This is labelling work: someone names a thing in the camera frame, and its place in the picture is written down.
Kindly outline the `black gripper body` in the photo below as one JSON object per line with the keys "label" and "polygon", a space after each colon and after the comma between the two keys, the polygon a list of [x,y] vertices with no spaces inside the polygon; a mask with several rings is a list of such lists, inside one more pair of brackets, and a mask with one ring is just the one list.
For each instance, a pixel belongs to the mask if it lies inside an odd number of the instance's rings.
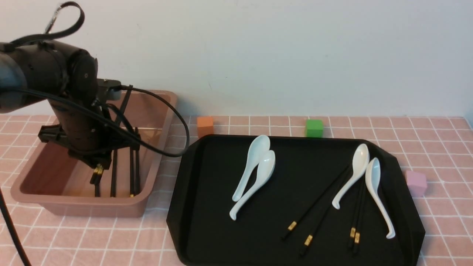
{"label": "black gripper body", "polygon": [[108,127],[67,134],[60,124],[42,126],[38,137],[42,143],[55,143],[66,148],[70,157],[90,168],[100,166],[105,170],[111,167],[114,150],[140,150],[139,144]]}

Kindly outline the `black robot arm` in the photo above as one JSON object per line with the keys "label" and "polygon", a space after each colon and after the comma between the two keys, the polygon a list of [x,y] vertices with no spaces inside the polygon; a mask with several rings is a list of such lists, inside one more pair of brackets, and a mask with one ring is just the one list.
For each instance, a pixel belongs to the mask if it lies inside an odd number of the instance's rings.
{"label": "black robot arm", "polygon": [[139,149],[112,126],[108,100],[119,100],[124,86],[99,79],[98,61],[88,51],[58,41],[40,41],[14,47],[1,43],[1,113],[43,101],[26,91],[56,97],[48,99],[58,123],[42,126],[43,143],[65,148],[69,156],[91,168],[109,169],[112,151]]}

